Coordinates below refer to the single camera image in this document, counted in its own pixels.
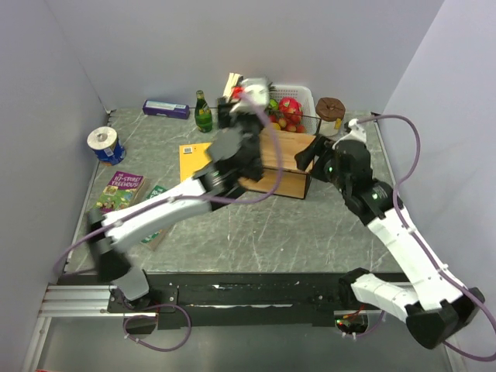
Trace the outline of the dark blue paperback book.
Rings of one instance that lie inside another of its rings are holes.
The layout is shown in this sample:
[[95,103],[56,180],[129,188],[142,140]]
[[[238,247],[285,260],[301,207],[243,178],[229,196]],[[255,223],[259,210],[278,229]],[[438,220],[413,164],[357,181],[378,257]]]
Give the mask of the dark blue paperback book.
[[226,101],[230,100],[234,87],[238,86],[242,80],[243,80],[243,76],[241,74],[233,73],[233,72],[229,73],[226,85],[224,87],[224,91],[222,93],[222,97]]

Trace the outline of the purple 117-storey treehouse book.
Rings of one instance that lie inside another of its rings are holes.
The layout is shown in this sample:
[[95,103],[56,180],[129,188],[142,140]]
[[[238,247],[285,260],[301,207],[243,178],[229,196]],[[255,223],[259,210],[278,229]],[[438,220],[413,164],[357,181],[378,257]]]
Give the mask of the purple 117-storey treehouse book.
[[144,176],[117,171],[98,197],[94,208],[109,213],[136,204],[146,190],[148,180]]

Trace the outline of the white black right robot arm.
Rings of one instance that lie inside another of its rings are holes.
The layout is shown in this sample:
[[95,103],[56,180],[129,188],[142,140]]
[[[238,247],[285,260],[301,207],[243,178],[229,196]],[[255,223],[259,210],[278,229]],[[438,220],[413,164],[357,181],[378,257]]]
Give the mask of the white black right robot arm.
[[472,321],[484,295],[452,275],[417,233],[392,186],[373,176],[364,141],[334,142],[317,135],[294,158],[298,169],[335,185],[345,206],[385,245],[411,284],[400,288],[357,268],[339,281],[344,307],[373,305],[404,322],[412,337],[430,350]]

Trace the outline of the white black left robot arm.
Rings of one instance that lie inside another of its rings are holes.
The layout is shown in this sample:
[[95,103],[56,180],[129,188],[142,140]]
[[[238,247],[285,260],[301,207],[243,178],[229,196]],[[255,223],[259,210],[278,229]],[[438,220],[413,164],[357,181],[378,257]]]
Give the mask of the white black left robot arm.
[[262,122],[254,114],[237,114],[230,124],[218,131],[206,150],[207,165],[174,188],[132,207],[88,213],[88,248],[98,280],[116,286],[134,310],[147,310],[153,304],[153,291],[144,270],[131,263],[126,251],[161,229],[240,198],[246,192],[241,177],[261,179]]

